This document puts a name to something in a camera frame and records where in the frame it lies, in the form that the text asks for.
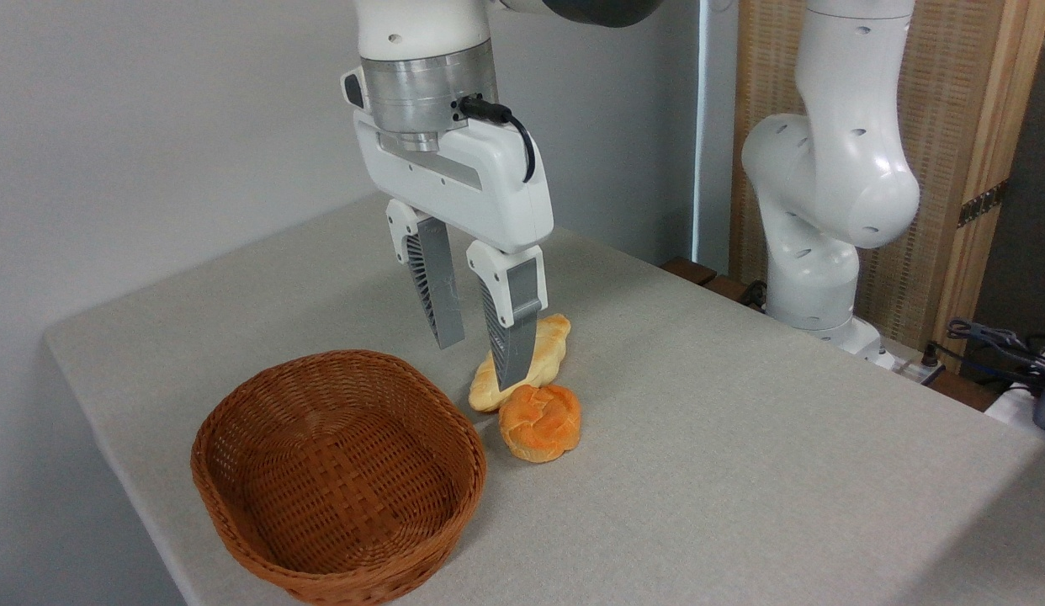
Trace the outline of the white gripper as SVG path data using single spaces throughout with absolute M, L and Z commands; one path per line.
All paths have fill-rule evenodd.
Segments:
M 464 340 L 446 222 L 480 239 L 466 258 L 479 276 L 500 391 L 522 382 L 547 307 L 544 256 L 534 244 L 554 227 L 541 154 L 525 183 L 527 155 L 514 127 L 471 120 L 439 137 L 438 152 L 407 152 L 372 115 L 356 112 L 353 122 L 369 176 L 393 197 L 385 207 L 393 249 L 438 347 Z

